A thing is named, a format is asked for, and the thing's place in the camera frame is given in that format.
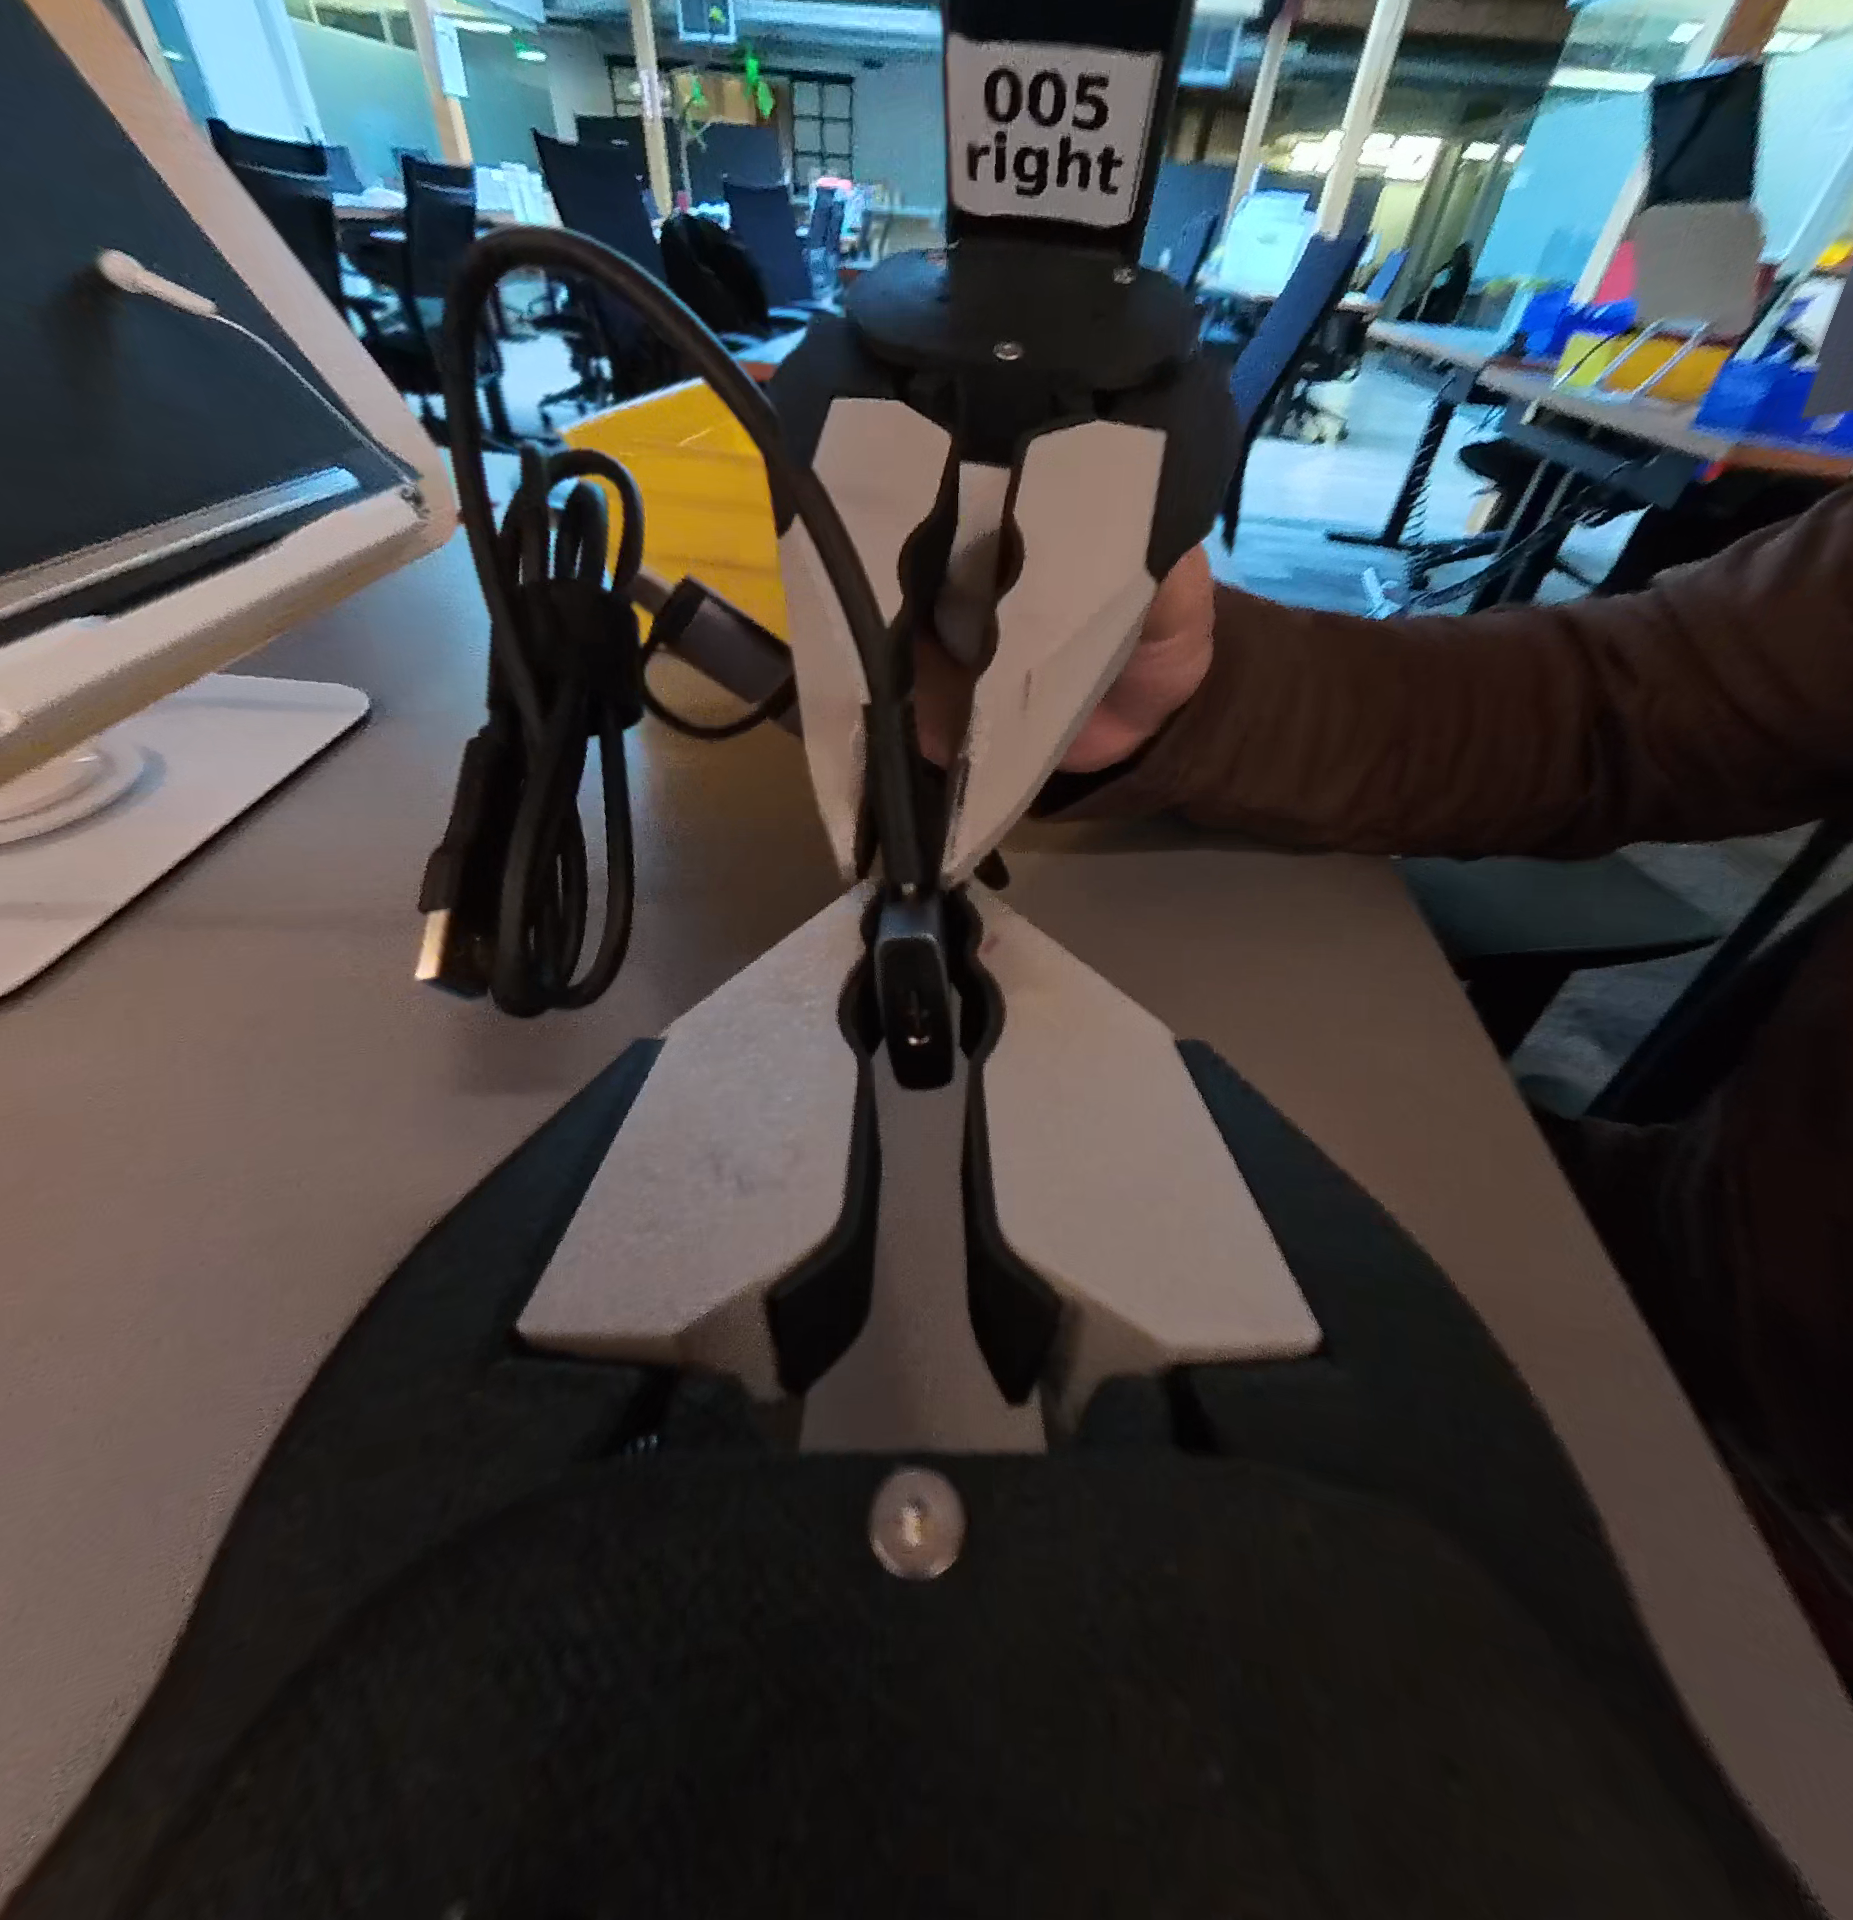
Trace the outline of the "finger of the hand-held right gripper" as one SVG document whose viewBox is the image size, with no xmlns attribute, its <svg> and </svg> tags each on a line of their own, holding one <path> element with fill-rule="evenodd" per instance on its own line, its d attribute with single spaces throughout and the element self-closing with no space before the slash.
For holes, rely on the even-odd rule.
<svg viewBox="0 0 1853 1920">
<path fill-rule="evenodd" d="M 1169 437 L 1139 424 L 1070 424 L 1028 443 L 1010 494 L 1020 564 L 993 612 L 993 657 L 969 702 L 945 888 L 978 875 L 1132 659 L 1157 604 L 1163 448 Z"/>
<path fill-rule="evenodd" d="M 950 432 L 903 398 L 832 398 L 816 478 L 868 572 L 882 632 L 903 614 L 932 625 L 950 556 L 959 463 Z M 799 732 L 843 875 L 864 870 L 872 805 L 864 657 L 805 521 L 779 534 L 779 588 L 799 681 Z"/>
</svg>

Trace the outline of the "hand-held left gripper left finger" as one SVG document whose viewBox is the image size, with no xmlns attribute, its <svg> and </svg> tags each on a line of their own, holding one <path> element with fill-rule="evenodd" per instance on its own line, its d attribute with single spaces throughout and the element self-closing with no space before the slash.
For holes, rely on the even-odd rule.
<svg viewBox="0 0 1853 1920">
<path fill-rule="evenodd" d="M 805 1398 L 868 1318 L 882 1199 L 862 886 L 653 1052 L 517 1330 Z"/>
</svg>

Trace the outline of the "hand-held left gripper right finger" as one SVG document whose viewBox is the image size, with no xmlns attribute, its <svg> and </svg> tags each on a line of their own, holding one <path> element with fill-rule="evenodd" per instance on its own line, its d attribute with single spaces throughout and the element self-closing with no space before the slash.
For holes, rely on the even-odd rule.
<svg viewBox="0 0 1853 1920">
<path fill-rule="evenodd" d="M 959 949 L 969 1324 L 1010 1405 L 1321 1350 L 1177 1035 L 987 888 Z"/>
</svg>

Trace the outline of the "grey usb hub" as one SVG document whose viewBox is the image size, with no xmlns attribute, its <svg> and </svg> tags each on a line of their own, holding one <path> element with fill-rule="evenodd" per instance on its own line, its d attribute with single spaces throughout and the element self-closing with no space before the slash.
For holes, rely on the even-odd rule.
<svg viewBox="0 0 1853 1920">
<path fill-rule="evenodd" d="M 793 664 L 788 648 L 767 627 L 698 576 L 671 588 L 645 582 L 645 607 L 647 638 L 661 651 L 734 695 L 765 697 Z"/>
</svg>

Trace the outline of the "yellow plastic bin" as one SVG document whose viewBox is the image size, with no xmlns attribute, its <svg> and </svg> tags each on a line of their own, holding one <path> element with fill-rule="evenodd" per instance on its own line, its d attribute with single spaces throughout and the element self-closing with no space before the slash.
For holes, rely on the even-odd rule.
<svg viewBox="0 0 1853 1920">
<path fill-rule="evenodd" d="M 775 638 L 788 636 L 765 463 L 704 377 L 573 421 L 559 442 L 626 467 L 658 576 L 698 576 Z"/>
</svg>

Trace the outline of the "person's right forearm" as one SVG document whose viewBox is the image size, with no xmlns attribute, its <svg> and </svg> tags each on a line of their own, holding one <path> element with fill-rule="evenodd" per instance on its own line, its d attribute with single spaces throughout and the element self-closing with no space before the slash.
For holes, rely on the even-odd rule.
<svg viewBox="0 0 1853 1920">
<path fill-rule="evenodd" d="M 1601 856 L 1853 812 L 1853 484 L 1631 596 L 1481 614 L 1216 588 L 1216 651 L 1127 764 L 1034 813 L 1288 850 Z"/>
</svg>

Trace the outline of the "person's right hand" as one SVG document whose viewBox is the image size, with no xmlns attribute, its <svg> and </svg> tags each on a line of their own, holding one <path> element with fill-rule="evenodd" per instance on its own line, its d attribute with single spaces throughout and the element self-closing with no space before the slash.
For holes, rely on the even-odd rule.
<svg viewBox="0 0 1853 1920">
<path fill-rule="evenodd" d="M 1065 778 L 1097 778 L 1139 756 L 1207 679 L 1216 588 L 1207 554 L 1190 547 L 1157 589 L 1135 651 L 1060 756 Z"/>
</svg>

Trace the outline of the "black backpack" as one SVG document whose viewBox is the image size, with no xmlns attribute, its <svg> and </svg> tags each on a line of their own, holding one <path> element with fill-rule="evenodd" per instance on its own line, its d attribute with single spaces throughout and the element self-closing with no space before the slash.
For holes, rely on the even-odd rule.
<svg viewBox="0 0 1853 1920">
<path fill-rule="evenodd" d="M 719 339 L 767 339 L 767 296 L 747 248 L 698 214 L 661 222 L 664 287 L 707 326 Z"/>
</svg>

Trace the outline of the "row of black office chairs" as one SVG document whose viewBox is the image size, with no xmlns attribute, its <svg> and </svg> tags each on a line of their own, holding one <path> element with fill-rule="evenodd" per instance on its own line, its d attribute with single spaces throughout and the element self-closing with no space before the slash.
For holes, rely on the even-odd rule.
<svg viewBox="0 0 1853 1920">
<path fill-rule="evenodd" d="M 405 158 L 405 223 L 391 235 L 367 234 L 345 246 L 335 170 L 326 147 L 237 134 L 225 121 L 206 121 L 206 134 L 221 163 L 229 163 L 298 264 L 354 326 L 375 366 L 415 404 L 429 437 L 446 443 L 446 381 L 435 363 L 446 291 L 479 235 L 473 170 Z M 664 287 L 661 223 L 653 229 L 645 214 L 631 158 L 546 134 L 534 134 L 534 155 L 559 229 L 631 256 Z M 588 296 L 571 278 L 554 278 L 550 287 L 554 309 L 540 314 L 540 329 L 554 329 L 573 349 L 577 385 L 546 395 L 540 417 L 641 398 L 686 372 L 678 352 L 622 300 Z M 818 313 L 826 302 L 816 300 L 767 309 L 771 338 L 799 331 Z"/>
</svg>

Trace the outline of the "black office chair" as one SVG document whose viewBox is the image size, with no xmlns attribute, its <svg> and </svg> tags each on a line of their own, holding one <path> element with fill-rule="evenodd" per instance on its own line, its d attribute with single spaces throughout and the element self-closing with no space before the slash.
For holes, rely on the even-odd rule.
<svg viewBox="0 0 1853 1920">
<path fill-rule="evenodd" d="M 1604 862 L 1410 856 L 1419 917 L 1499 1059 L 1580 974 L 1702 955 L 1667 1012 L 1618 1059 L 1584 1115 L 1656 1127 L 1698 1108 L 1800 974 L 1807 934 L 1853 888 L 1853 813 L 1823 817 L 1738 916 L 1682 903 L 1626 850 Z"/>
</svg>

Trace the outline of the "long background desk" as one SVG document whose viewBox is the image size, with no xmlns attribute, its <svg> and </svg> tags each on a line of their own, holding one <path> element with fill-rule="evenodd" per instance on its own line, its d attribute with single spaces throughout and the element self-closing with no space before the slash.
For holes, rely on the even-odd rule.
<svg viewBox="0 0 1853 1920">
<path fill-rule="evenodd" d="M 1853 448 L 1812 437 L 1702 429 L 1696 407 L 1647 389 L 1571 385 L 1520 363 L 1487 329 L 1376 318 L 1365 349 L 1410 356 L 1434 389 L 1419 442 L 1380 534 L 1325 534 L 1353 554 L 1402 563 L 1402 588 L 1466 612 L 1534 604 L 1576 526 L 1618 507 L 1675 513 L 1734 473 L 1757 484 L 1845 484 Z M 1445 429 L 1466 404 L 1499 407 L 1499 437 L 1534 456 L 1534 473 L 1497 537 L 1417 537 Z"/>
</svg>

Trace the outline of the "person's dark clothed lap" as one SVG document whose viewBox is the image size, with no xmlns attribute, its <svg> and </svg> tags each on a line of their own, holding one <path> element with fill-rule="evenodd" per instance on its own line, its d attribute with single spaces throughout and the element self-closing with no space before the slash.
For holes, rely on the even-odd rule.
<svg viewBox="0 0 1853 1920">
<path fill-rule="evenodd" d="M 1530 1115 L 1853 1697 L 1853 1046 L 1682 1123 Z"/>
</svg>

